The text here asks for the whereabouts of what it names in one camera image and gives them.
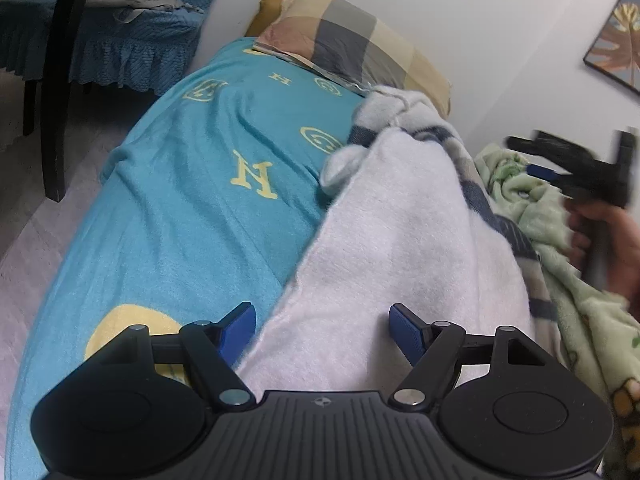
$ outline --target blue quilted sofa cover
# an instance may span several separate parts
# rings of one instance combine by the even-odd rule
[[[207,9],[212,0],[183,1]],[[55,4],[56,0],[0,0],[0,68],[25,80],[42,78]],[[205,15],[186,9],[145,10],[122,23],[114,17],[115,10],[84,10],[69,81],[117,83],[162,95],[187,70]]]

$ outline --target plaid pillow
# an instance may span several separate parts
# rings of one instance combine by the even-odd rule
[[[378,84],[419,90],[449,115],[449,82],[407,40],[345,0],[293,0],[254,48],[358,94]]]

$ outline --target gray floor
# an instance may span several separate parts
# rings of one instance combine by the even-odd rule
[[[100,87],[85,96],[80,87],[73,88],[65,134],[67,192],[55,203],[44,197],[39,130],[29,137],[20,135],[22,83],[3,73],[0,86],[1,480],[10,394],[29,328],[66,247],[100,190],[98,176],[108,153],[154,96]],[[12,96],[5,99],[7,92]]]

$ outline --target teal sheet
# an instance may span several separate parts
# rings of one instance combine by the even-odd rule
[[[124,326],[172,332],[241,301],[258,328],[271,313],[321,221],[319,173],[361,98],[251,44],[227,45],[170,89],[108,158],[24,352],[7,480],[44,473],[34,405]]]

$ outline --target green blanket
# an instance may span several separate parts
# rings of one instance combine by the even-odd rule
[[[558,308],[565,365],[615,414],[605,475],[640,479],[640,324],[627,312],[625,298],[584,283],[563,255],[571,231],[558,188],[526,174],[526,158],[495,144],[474,162],[497,209],[518,224],[540,255]]]

